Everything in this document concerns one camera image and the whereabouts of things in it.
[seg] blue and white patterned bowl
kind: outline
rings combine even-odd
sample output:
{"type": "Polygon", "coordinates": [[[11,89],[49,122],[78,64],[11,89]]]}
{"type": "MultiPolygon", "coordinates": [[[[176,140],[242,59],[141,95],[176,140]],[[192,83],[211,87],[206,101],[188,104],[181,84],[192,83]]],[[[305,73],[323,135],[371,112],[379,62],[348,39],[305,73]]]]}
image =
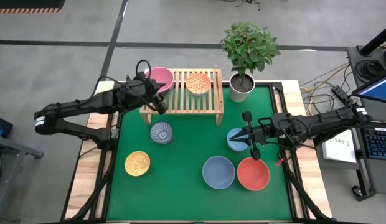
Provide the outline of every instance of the blue and white patterned bowl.
{"type": "Polygon", "coordinates": [[[172,127],[167,122],[158,122],[150,129],[150,137],[157,144],[167,144],[173,136],[172,127]]]}

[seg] keyboard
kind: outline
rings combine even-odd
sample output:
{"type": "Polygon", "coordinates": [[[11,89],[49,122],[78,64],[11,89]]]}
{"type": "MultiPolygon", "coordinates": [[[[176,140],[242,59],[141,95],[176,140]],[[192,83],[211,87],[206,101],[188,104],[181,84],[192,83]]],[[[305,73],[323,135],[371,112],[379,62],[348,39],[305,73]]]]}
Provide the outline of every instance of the keyboard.
{"type": "Polygon", "coordinates": [[[386,131],[365,129],[367,155],[373,159],[386,159],[386,131]]]}

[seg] monitor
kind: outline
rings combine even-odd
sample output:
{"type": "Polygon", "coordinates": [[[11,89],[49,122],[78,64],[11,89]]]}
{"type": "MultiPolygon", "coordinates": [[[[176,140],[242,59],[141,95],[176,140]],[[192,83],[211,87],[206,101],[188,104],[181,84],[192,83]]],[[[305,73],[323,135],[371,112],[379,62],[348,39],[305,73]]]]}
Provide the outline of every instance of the monitor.
{"type": "Polygon", "coordinates": [[[362,85],[352,92],[352,96],[386,103],[386,75],[362,85]]]}

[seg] concrete floor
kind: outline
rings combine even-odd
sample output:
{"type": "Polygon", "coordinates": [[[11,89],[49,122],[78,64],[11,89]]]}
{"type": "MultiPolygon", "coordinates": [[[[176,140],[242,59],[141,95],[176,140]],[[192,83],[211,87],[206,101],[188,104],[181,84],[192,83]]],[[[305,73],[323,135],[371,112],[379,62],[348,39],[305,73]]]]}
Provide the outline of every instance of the concrete floor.
{"type": "MultiPolygon", "coordinates": [[[[260,2],[261,11],[256,5],[235,7],[238,1],[129,0],[118,42],[217,44],[231,22],[252,21],[268,26],[281,45],[355,46],[386,27],[386,0],[260,2]]],[[[60,14],[0,15],[0,40],[110,41],[120,6],[121,0],[67,0],[60,14]]],[[[12,139],[46,152],[41,161],[24,162],[6,217],[20,218],[22,223],[59,220],[81,141],[63,134],[36,134],[33,114],[48,103],[88,97],[106,51],[106,47],[0,45],[0,117],[14,123],[12,139]]],[[[346,56],[345,52],[282,51],[272,67],[254,75],[257,80],[305,83],[346,63],[346,56]]],[[[231,75],[231,64],[221,50],[156,48],[116,48],[108,75],[133,76],[142,58],[152,66],[221,68],[224,79],[231,75]]],[[[331,83],[341,85],[341,75],[331,83]]],[[[354,89],[352,76],[347,81],[354,89]]],[[[305,86],[311,88],[314,82],[305,86]]],[[[328,104],[319,109],[327,111],[328,104]]],[[[87,116],[70,120],[85,124],[87,116]]],[[[351,194],[351,186],[357,184],[354,171],[330,169],[322,162],[321,167],[334,218],[386,223],[386,195],[356,202],[351,194]]]]}

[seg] green tablecloth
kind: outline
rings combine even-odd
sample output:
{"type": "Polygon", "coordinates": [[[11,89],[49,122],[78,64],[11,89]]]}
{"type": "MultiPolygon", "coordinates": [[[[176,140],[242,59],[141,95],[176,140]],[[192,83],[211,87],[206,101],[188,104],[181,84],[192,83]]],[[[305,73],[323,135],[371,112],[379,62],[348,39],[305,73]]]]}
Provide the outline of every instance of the green tablecloth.
{"type": "Polygon", "coordinates": [[[242,111],[251,111],[254,121],[273,114],[269,87],[256,87],[243,103],[232,102],[224,88],[224,109],[221,126],[215,125],[215,115],[153,116],[152,124],[166,121],[173,127],[174,139],[166,145],[151,140],[150,127],[138,110],[124,116],[107,220],[291,220],[283,169],[276,166],[278,146],[258,145],[271,174],[261,191],[245,189],[237,177],[224,190],[204,182],[202,166],[208,158],[225,156],[237,169],[250,156],[248,150],[229,149],[226,135],[245,125],[242,111]],[[144,151],[151,159],[150,169],[141,177],[125,172],[125,159],[133,151],[144,151]]]}

